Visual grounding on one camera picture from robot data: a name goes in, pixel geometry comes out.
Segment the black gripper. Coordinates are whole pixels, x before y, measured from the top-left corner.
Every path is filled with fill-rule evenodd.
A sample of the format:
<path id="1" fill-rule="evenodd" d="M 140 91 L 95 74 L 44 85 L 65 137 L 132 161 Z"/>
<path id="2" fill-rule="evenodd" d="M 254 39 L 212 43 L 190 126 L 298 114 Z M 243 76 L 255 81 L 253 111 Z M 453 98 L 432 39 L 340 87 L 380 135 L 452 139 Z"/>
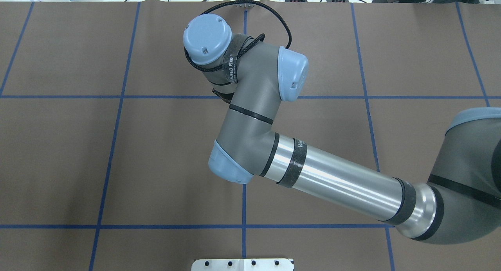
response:
<path id="1" fill-rule="evenodd" d="M 231 92 L 231 93 L 222 93 L 218 90 L 216 90 L 215 88 L 212 88 L 212 93 L 215 94 L 215 96 L 218 96 L 218 98 L 220 98 L 221 100 L 223 100 L 225 103 L 227 104 L 231 104 L 231 101 L 233 99 L 233 96 L 234 96 L 234 92 Z"/>

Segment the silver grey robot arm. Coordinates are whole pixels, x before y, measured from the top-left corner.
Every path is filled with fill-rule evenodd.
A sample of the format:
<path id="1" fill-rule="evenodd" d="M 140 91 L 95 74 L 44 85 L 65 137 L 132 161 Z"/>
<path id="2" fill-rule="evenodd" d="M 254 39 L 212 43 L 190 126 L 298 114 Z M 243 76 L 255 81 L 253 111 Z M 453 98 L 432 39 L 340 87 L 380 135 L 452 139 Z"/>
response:
<path id="1" fill-rule="evenodd" d="M 247 184 L 258 175 L 394 226 L 428 244 L 462 244 L 500 226 L 500 109 L 458 113 L 426 183 L 411 184 L 272 130 L 283 101 L 298 98 L 308 59 L 234 34 L 203 13 L 184 29 L 188 62 L 229 104 L 208 160 L 215 175 Z"/>

